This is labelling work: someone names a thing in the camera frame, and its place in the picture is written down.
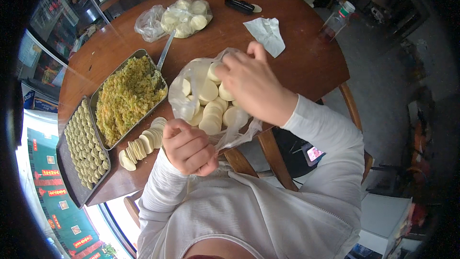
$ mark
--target round wooden table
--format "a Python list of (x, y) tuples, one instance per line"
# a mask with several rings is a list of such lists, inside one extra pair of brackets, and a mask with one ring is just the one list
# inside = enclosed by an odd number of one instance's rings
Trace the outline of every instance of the round wooden table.
[[(161, 4), (167, 7), (175, 1), (147, 0), (137, 5), (99, 30), (72, 56), (59, 97), (60, 134), (81, 97), (91, 96), (134, 51), (146, 49), (152, 59), (158, 61), (167, 36), (153, 43), (145, 42), (140, 34), (134, 32), (134, 23), (143, 11), (152, 6)], [(348, 68), (339, 45), (335, 40), (330, 44), (323, 44), (317, 39), (324, 21), (303, 0), (244, 0), (262, 7), (261, 13), (253, 15), (244, 15), (226, 7), (224, 0), (207, 1), (213, 13), (210, 24), (189, 38), (175, 38), (172, 41), (162, 68), (168, 85), (194, 58), (214, 58), (227, 47), (245, 51), (254, 37), (243, 22), (258, 17), (276, 17), (279, 20), (286, 49), (277, 58), (267, 55), (274, 73), (285, 87), (315, 101), (349, 79)], [(145, 186), (158, 150), (139, 162), (135, 171), (127, 171), (120, 166), (118, 152), (126, 148), (127, 141), (137, 138), (158, 116), (173, 118), (167, 101), (110, 152), (110, 174), (89, 199), (88, 206), (124, 196)], [(264, 130), (270, 127), (265, 124)]]

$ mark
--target metal tray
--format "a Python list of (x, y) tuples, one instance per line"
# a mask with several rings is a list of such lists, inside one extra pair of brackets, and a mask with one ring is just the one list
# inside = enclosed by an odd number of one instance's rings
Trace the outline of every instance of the metal tray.
[[(149, 60), (150, 60), (150, 63), (152, 64), (152, 67), (154, 69), (156, 69), (156, 64), (153, 62), (152, 58), (150, 57), (150, 55), (147, 53), (147, 51), (145, 49), (139, 49), (137, 50), (136, 52), (134, 52), (130, 57), (128, 57), (125, 61), (123, 61), (122, 64), (120, 64), (120, 66), (117, 67), (117, 69), (115, 69), (112, 74), (114, 74), (115, 72), (117, 72), (118, 70), (122, 69), (124, 66), (126, 66), (126, 64), (128, 63), (128, 60), (135, 57), (135, 58), (141, 58), (143, 56), (146, 56)], [(148, 117), (150, 114), (152, 114), (152, 112), (156, 109), (156, 107), (162, 103), (167, 95), (168, 95), (168, 85), (166, 84), (166, 81), (164, 80), (163, 76), (161, 76), (161, 81), (163, 82), (163, 84), (160, 86), (160, 88), (163, 88), (163, 87), (166, 87), (166, 95), (155, 105), (153, 106), (152, 109), (150, 109), (141, 119), (139, 119), (112, 147), (109, 147), (107, 146), (107, 144), (105, 144), (105, 137), (104, 135), (101, 133), (101, 131), (99, 130), (98, 126), (96, 125), (96, 104), (98, 102), (98, 99), (99, 99), (99, 92), (102, 90), (102, 86), (104, 85), (104, 83), (107, 81), (107, 78), (104, 80), (104, 82), (101, 84), (101, 86), (99, 86), (99, 88), (96, 90), (96, 92), (91, 96), (91, 100), (89, 101), (89, 108), (90, 108), (90, 113), (91, 113), (91, 117), (92, 117), (92, 121), (94, 123), (94, 126), (96, 128), (96, 133), (98, 134), (99, 136), (99, 141), (101, 141), (102, 143), (102, 146), (106, 149), (106, 150), (112, 150), (113, 148), (115, 148), (116, 146), (118, 146), (118, 144), (123, 141), (123, 139), (131, 132), (131, 130), (133, 130), (137, 124), (139, 124), (139, 122), (141, 122), (142, 120), (144, 120), (146, 117)]]
[[(78, 103), (75, 110), (72, 112), (69, 120), (65, 124), (69, 124), (69, 121), (72, 119), (75, 111), (77, 111), (78, 107), (81, 105), (84, 99), (88, 99), (86, 95), (83, 96), (81, 101)], [(94, 123), (93, 119), (91, 119), (92, 126), (96, 130), (96, 124)], [(104, 175), (101, 176), (100, 180), (97, 184), (94, 185), (92, 190), (89, 190), (86, 186), (81, 184), (81, 179), (78, 178), (78, 172), (75, 170), (75, 165), (72, 162), (72, 158), (70, 157), (69, 146), (67, 144), (67, 139), (64, 134), (64, 130), (62, 134), (59, 136), (59, 140), (56, 145), (56, 157), (57, 157), (57, 165), (59, 166), (59, 170), (61, 172), (62, 179), (64, 181), (64, 185), (67, 188), (67, 192), (71, 197), (72, 201), (77, 205), (78, 209), (81, 209), (83, 205), (88, 201), (89, 197), (93, 194), (99, 184), (104, 181), (107, 174), (112, 169), (112, 163), (110, 162), (109, 153), (107, 150), (102, 148), (107, 157), (107, 161), (109, 162), (109, 169), (106, 171)]]

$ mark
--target person's right hand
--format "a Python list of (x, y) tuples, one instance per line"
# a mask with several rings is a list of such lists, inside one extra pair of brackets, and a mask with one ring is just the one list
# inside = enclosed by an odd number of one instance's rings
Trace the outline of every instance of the person's right hand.
[(209, 175), (219, 167), (217, 153), (208, 142), (208, 135), (182, 119), (166, 123), (163, 146), (169, 162), (182, 174)]
[(262, 44), (253, 41), (247, 53), (226, 54), (216, 75), (225, 89), (250, 115), (267, 123), (283, 126), (297, 105), (298, 96), (284, 88), (267, 63)]

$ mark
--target white cabinet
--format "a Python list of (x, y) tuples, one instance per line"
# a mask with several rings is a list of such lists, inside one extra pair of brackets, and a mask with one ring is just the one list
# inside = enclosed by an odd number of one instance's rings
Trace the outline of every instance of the white cabinet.
[(387, 255), (400, 236), (400, 229), (404, 226), (411, 205), (411, 198), (367, 194), (361, 202), (361, 232), (358, 244)]

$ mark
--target white long-sleeve shirt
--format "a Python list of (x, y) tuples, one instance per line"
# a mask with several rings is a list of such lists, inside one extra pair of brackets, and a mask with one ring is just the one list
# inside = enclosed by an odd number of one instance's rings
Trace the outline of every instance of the white long-sleeve shirt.
[(343, 259), (359, 239), (364, 144), (352, 122), (299, 96), (282, 128), (326, 152), (299, 192), (249, 175), (210, 177), (187, 193), (161, 150), (139, 201), (139, 258), (182, 258), (223, 238), (256, 258)]

